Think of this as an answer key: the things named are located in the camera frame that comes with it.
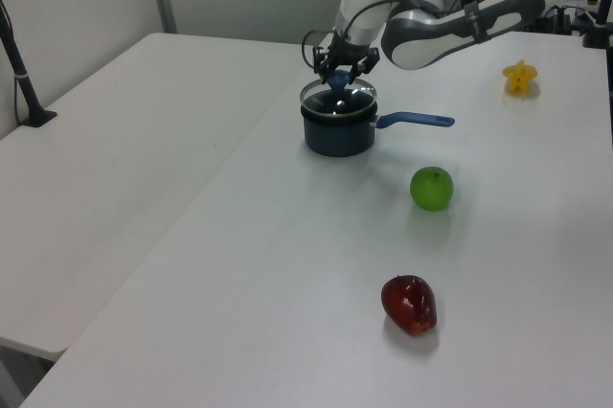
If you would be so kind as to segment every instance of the white table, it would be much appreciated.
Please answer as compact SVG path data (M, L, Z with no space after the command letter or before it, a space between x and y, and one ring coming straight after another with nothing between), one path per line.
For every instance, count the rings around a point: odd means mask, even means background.
M525 58L540 95L503 93ZM24 408L577 407L613 400L613 153L603 52L509 34L367 79L396 125L353 158L303 142L307 68L207 183ZM451 207L415 207L423 166ZM411 338L379 294L432 286Z
M153 34L0 142L0 345L57 359L301 65Z

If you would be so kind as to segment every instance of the pot lid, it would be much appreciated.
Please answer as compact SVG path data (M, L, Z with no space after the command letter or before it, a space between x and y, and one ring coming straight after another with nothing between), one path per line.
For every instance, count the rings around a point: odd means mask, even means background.
M348 81L348 72L336 70L330 75L329 86L319 80L308 84L300 94L300 101L311 113L331 118L355 116L375 104L374 87L362 79L351 84Z

